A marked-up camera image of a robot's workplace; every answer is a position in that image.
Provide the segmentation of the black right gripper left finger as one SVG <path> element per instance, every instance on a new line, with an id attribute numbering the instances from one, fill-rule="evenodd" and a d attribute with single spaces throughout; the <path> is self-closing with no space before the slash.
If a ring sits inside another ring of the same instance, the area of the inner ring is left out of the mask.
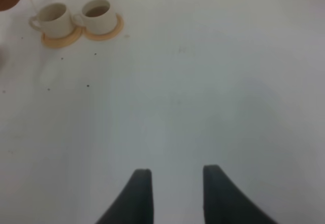
<path id="1" fill-rule="evenodd" d="M 122 192 L 97 223 L 154 223 L 151 171 L 149 169 L 135 170 Z"/>

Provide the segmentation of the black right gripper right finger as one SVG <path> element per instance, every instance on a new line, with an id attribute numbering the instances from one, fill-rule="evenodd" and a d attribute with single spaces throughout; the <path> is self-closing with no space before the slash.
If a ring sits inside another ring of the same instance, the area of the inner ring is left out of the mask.
<path id="1" fill-rule="evenodd" d="M 203 167 L 203 209 L 205 223 L 275 223 L 218 165 Z"/>

